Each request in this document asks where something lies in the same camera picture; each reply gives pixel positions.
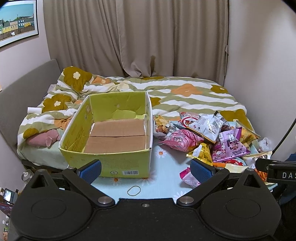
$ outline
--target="colorful house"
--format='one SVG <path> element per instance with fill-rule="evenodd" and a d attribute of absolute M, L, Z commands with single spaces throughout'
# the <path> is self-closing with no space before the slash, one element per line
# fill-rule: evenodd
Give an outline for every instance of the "colorful house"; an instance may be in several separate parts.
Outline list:
<path fill-rule="evenodd" d="M 28 26 L 34 26 L 34 17 L 31 18 L 23 18 L 17 21 L 18 28 L 28 27 Z"/>
<path fill-rule="evenodd" d="M 10 31 L 17 29 L 17 21 L 10 22 Z"/>
<path fill-rule="evenodd" d="M 2 29 L 2 33 L 6 33 L 11 31 L 11 26 L 10 26 L 10 22 L 6 22 L 3 24 L 3 29 Z"/>
<path fill-rule="evenodd" d="M 3 20 L 0 20 L 0 34 L 2 34 Z"/>

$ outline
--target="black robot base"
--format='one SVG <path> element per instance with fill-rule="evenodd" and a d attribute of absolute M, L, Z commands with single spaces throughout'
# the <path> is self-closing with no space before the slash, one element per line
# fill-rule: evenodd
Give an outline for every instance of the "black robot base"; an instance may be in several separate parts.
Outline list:
<path fill-rule="evenodd" d="M 253 169 L 233 175 L 217 169 L 177 200 L 115 201 L 72 170 L 59 185 L 44 169 L 16 201 L 14 240 L 275 240 L 281 219 L 276 200 Z"/>

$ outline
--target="pink stuffed toy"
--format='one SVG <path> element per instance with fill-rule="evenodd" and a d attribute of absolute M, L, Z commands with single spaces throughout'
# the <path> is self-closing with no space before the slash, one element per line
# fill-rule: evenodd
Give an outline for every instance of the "pink stuffed toy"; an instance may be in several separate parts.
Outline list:
<path fill-rule="evenodd" d="M 56 129 L 52 129 L 46 132 L 35 134 L 26 139 L 26 142 L 30 146 L 41 147 L 50 145 L 56 141 L 61 140 L 61 137 Z"/>

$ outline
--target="picture frame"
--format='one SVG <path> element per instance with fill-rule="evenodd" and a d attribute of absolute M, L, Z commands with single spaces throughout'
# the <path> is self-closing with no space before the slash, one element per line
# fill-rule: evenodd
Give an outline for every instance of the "picture frame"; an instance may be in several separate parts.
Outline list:
<path fill-rule="evenodd" d="M 37 0 L 12 0 L 0 9 L 0 48 L 35 35 Z"/>

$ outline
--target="blue gripper pad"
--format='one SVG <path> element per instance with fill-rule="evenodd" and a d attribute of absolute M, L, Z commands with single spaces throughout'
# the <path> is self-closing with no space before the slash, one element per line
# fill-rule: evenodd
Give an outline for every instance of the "blue gripper pad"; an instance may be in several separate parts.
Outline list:
<path fill-rule="evenodd" d="M 209 178 L 211 178 L 215 171 L 215 169 L 205 163 L 201 163 L 201 161 L 191 160 L 190 163 L 190 171 L 191 174 L 200 182 L 203 183 Z"/>
<path fill-rule="evenodd" d="M 92 161 L 91 163 L 78 169 L 78 176 L 91 184 L 101 174 L 102 164 L 99 160 Z"/>

